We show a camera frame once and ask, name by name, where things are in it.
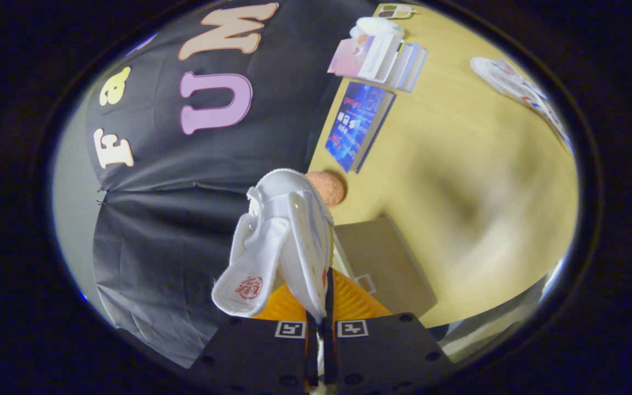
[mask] white book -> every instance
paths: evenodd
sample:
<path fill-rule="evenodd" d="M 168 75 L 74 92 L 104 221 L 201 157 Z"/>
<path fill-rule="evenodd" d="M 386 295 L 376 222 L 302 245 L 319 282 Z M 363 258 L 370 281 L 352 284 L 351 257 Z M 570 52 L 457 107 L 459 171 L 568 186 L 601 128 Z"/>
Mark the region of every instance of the white book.
<path fill-rule="evenodd" d="M 408 74 L 404 74 L 402 80 L 399 81 L 399 85 L 397 85 L 398 89 L 401 89 L 406 92 L 411 92 L 414 90 L 414 86 L 416 85 L 416 81 L 419 79 L 419 74 L 421 74 L 421 69 L 424 67 L 424 62 L 426 62 L 426 58 L 428 57 L 428 51 L 423 48 L 419 48 L 416 52 L 416 56 L 409 60 L 410 67 Z"/>
<path fill-rule="evenodd" d="M 409 58 L 414 54 L 414 50 L 416 47 L 411 43 L 405 43 L 404 46 L 399 51 L 399 56 L 397 56 L 394 61 L 394 65 L 392 70 L 389 71 L 389 77 L 387 77 L 384 85 L 388 87 L 396 88 L 399 85 L 399 80 L 405 75 L 407 70 L 407 65 L 409 64 Z"/>
<path fill-rule="evenodd" d="M 401 37 L 394 35 L 378 35 L 369 47 L 367 56 L 358 73 L 358 78 L 377 83 L 384 83 L 397 59 L 397 49 L 401 45 Z"/>

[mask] orange ball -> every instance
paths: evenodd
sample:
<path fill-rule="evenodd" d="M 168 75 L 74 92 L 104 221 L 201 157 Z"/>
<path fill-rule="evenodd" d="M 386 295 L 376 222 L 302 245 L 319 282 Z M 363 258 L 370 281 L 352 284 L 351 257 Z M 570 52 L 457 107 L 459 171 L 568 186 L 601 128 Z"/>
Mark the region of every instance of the orange ball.
<path fill-rule="evenodd" d="M 309 172 L 306 178 L 314 184 L 328 207 L 333 207 L 346 197 L 346 188 L 340 178 L 329 172 Z"/>

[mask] white sneaker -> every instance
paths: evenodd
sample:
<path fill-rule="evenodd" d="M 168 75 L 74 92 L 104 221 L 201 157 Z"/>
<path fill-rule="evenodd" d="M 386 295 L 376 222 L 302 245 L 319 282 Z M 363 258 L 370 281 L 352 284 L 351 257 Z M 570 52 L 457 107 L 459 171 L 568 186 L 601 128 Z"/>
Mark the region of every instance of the white sneaker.
<path fill-rule="evenodd" d="M 333 217 L 302 173 L 273 170 L 248 190 L 230 263 L 211 298 L 230 315 L 254 317 L 265 307 L 279 267 L 292 295 L 320 323 L 326 317 L 326 273 Z"/>
<path fill-rule="evenodd" d="M 495 62 L 487 58 L 472 58 L 470 66 L 477 75 L 491 85 L 492 88 L 496 89 L 497 92 L 532 108 L 541 115 L 554 128 L 567 149 L 572 151 L 572 145 L 565 132 L 565 126 L 557 118 L 549 98 L 541 88 L 520 75 L 504 59 L 498 59 Z"/>

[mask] peach letter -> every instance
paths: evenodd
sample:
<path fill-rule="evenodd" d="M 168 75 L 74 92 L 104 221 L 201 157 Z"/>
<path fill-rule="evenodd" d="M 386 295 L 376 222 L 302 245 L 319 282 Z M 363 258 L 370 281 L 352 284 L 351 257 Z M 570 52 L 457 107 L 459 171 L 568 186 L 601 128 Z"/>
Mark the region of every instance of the peach letter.
<path fill-rule="evenodd" d="M 194 53 L 213 49 L 240 49 L 243 53 L 251 53 L 258 48 L 260 42 L 259 33 L 251 33 L 245 37 L 233 37 L 240 33 L 247 33 L 261 29 L 260 22 L 245 20 L 243 18 L 255 18 L 265 20 L 274 15 L 278 3 L 263 5 L 246 5 L 245 7 L 230 8 L 228 10 L 215 10 L 201 20 L 202 25 L 216 25 L 216 29 L 201 33 L 190 38 L 182 45 L 179 60 L 185 60 Z"/>
<path fill-rule="evenodd" d="M 239 74 L 194 75 L 186 72 L 180 80 L 180 94 L 188 98 L 192 92 L 202 89 L 228 88 L 233 91 L 233 101 L 226 107 L 195 110 L 186 105 L 180 113 L 180 123 L 185 134 L 201 128 L 235 125 L 245 117 L 253 98 L 253 87 L 248 78 Z"/>

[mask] yellow letter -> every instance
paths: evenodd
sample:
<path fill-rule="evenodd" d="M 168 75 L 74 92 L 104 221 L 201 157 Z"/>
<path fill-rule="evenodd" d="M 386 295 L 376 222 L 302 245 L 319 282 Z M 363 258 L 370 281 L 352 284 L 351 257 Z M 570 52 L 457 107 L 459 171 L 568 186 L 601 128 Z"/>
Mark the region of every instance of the yellow letter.
<path fill-rule="evenodd" d="M 106 105 L 116 104 L 121 100 L 123 96 L 123 90 L 126 88 L 126 78 L 131 74 L 131 68 L 126 66 L 120 73 L 113 75 L 109 80 L 104 83 L 99 95 L 99 104 Z"/>
<path fill-rule="evenodd" d="M 110 163 L 125 163 L 126 166 L 133 166 L 133 154 L 131 154 L 131 146 L 128 145 L 128 140 L 121 138 L 118 145 L 114 145 L 116 140 L 119 139 L 115 134 L 103 135 L 104 130 L 102 128 L 98 128 L 94 132 L 94 147 L 96 147 L 97 158 L 101 168 L 106 168 L 106 165 Z"/>
<path fill-rule="evenodd" d="M 228 10 L 215 10 L 209 13 L 202 21 L 202 25 L 216 25 L 216 29 L 191 38 L 182 45 L 179 60 L 185 60 L 193 53 L 213 49 L 240 49 L 243 53 L 251 53 L 258 48 L 260 42 L 259 33 L 251 33 L 245 37 L 233 37 L 240 33 L 261 29 L 260 22 L 244 20 L 243 18 L 256 18 L 265 20 L 274 15 L 278 3 L 264 5 L 246 5 L 245 7 L 231 8 Z"/>

